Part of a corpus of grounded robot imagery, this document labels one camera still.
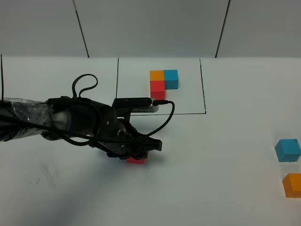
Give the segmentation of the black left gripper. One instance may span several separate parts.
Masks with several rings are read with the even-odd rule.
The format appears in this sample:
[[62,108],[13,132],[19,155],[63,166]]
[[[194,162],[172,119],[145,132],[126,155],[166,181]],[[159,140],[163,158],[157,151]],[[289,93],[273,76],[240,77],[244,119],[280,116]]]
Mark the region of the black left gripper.
[[148,152],[162,150],[162,141],[159,139],[145,138],[132,143],[125,143],[125,140],[142,137],[129,122],[130,114],[133,110],[141,109],[129,104],[114,103],[108,110],[102,112],[102,131],[98,135],[100,139],[107,141],[94,141],[89,144],[92,148],[98,148],[106,152],[108,157],[126,160],[144,160],[148,157]]

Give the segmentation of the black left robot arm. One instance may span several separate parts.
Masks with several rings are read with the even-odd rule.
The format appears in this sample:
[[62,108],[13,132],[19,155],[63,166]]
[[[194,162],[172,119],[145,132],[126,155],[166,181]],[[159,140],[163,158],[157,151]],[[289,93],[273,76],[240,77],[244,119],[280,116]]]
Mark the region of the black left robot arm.
[[141,134],[130,123],[131,113],[152,113],[164,101],[149,97],[116,98],[106,105],[82,97],[51,98],[45,102],[17,99],[0,104],[0,139],[40,135],[75,146],[98,148],[111,158],[145,159],[162,148],[152,134]]

